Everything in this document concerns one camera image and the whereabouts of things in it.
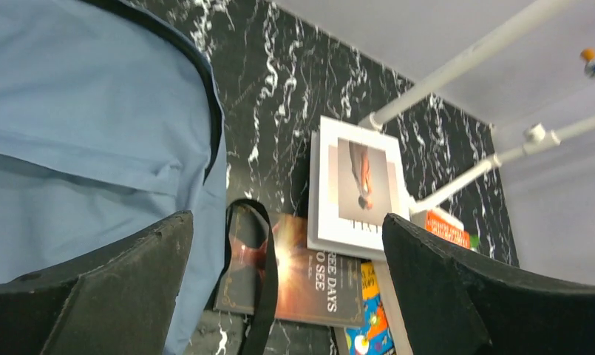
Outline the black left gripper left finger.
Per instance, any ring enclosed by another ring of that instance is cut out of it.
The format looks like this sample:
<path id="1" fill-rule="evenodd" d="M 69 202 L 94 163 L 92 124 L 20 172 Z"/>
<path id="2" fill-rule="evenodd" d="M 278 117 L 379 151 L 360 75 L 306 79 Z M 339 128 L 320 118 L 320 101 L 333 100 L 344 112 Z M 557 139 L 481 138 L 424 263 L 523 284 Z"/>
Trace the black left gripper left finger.
<path id="1" fill-rule="evenodd" d="M 193 240 L 176 212 L 0 283 L 0 354 L 161 354 Z"/>

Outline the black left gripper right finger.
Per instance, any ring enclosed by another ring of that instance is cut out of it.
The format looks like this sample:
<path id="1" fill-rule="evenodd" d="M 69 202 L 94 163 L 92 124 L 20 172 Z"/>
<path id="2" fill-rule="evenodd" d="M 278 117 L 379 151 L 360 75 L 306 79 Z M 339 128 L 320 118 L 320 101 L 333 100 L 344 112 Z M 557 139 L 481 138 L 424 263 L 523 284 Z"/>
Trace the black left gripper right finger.
<path id="1" fill-rule="evenodd" d="M 595 354 L 595 285 L 493 260 L 392 213 L 382 238 L 415 354 Z"/>

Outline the light blue student backpack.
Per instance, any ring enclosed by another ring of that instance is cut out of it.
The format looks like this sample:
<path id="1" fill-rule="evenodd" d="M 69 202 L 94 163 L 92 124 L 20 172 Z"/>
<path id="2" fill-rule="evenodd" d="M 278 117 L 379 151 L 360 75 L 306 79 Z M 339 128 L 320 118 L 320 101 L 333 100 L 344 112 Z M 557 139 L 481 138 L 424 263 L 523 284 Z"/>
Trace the light blue student backpack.
<path id="1" fill-rule="evenodd" d="M 164 354 L 183 354 L 229 258 L 212 66 L 127 1 L 0 1 L 0 285 L 192 213 Z"/>

